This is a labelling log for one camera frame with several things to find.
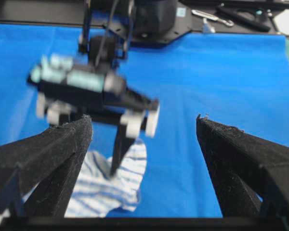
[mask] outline table surface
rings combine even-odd
[[[77,55],[79,28],[0,25],[0,145],[47,128],[35,115],[26,78],[43,54]],[[285,37],[189,34],[167,47],[131,48],[119,72],[134,89],[160,100],[135,212],[110,217],[220,217],[196,138],[203,116],[289,146],[289,62]],[[110,156],[116,129],[94,124],[91,149]]]

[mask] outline black cable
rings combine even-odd
[[[118,4],[118,3],[119,3],[119,0],[114,0],[114,2],[113,2],[113,4],[112,4],[110,16],[109,16],[109,19],[108,19],[108,22],[107,22],[107,27],[106,27],[104,36],[103,36],[103,38],[102,38],[102,41],[101,41],[100,48],[99,48],[99,50],[98,50],[96,59],[95,59],[95,67],[97,67],[98,64],[99,64],[99,62],[100,62],[101,53],[102,53],[102,50],[103,50],[103,48],[104,48],[104,44],[105,44],[105,41],[106,41],[106,38],[107,38],[107,35],[108,35],[108,32],[109,32],[109,28],[110,28],[110,25],[111,25],[111,23],[112,23],[112,19],[113,19],[113,17],[114,17],[115,10],[116,10],[116,7],[117,7],[117,4]]]

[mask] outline blue fabric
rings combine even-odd
[[[42,132],[25,79],[42,54],[76,55],[80,29],[0,25],[0,145]],[[190,34],[163,49],[132,48],[120,73],[160,99],[147,146],[142,201],[109,216],[219,217],[196,139],[198,113],[289,146],[289,62],[282,36]],[[94,125],[91,148],[112,154],[116,130]]]

